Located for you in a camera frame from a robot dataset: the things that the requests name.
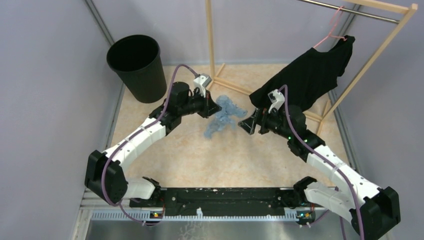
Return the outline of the blue plastic trash bag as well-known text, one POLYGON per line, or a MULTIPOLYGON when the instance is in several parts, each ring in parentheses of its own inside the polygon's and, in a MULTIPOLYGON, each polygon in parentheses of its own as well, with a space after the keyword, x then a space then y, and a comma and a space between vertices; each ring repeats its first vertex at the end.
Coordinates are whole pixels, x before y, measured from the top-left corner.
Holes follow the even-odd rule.
POLYGON ((233 116, 242 118, 248 113, 247 110, 239 107, 227 95, 220 95, 216 99, 216 103, 219 107, 221 107, 221 110, 213 115, 213 119, 207 125, 206 130, 203 133, 203 136, 207 139, 211 139, 213 134, 216 132, 222 132, 227 126, 235 129, 236 121, 233 119, 233 116))

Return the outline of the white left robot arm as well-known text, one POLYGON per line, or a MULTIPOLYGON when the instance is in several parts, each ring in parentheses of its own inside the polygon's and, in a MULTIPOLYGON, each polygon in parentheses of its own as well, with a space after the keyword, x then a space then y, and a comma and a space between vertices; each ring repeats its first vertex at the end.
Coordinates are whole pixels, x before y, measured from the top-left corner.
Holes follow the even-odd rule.
POLYGON ((191 90, 185 82, 175 82, 164 103, 156 108, 129 136, 104 151, 94 150, 88 157, 84 185, 109 205, 124 198, 142 200, 154 207, 160 202, 159 184, 151 178, 129 180, 125 171, 145 150, 169 135, 182 118, 197 114, 207 119, 218 113, 210 91, 197 84, 191 90))

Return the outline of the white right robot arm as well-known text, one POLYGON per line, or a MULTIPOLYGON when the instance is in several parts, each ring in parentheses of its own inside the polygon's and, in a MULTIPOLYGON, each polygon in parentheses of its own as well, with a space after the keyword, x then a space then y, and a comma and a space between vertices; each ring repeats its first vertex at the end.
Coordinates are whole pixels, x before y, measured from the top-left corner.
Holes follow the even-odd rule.
POLYGON ((332 189, 307 176, 294 186, 299 206, 317 204, 348 221, 363 240, 378 240, 401 221, 399 194, 390 186, 370 182, 336 156, 328 145, 307 129, 306 117, 296 105, 288 110, 256 108, 237 124, 249 135, 272 132, 287 139, 290 151, 319 170, 337 187, 332 189))

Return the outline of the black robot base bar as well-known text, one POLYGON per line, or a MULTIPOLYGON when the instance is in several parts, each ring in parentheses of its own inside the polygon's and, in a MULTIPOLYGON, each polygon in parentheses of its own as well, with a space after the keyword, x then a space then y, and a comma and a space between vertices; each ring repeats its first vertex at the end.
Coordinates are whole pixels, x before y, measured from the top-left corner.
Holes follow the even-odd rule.
POLYGON ((296 219, 316 218, 316 206, 300 200, 286 187, 170 187, 155 190, 150 199, 132 199, 131 208, 158 208, 167 217, 283 217, 294 211, 296 219))

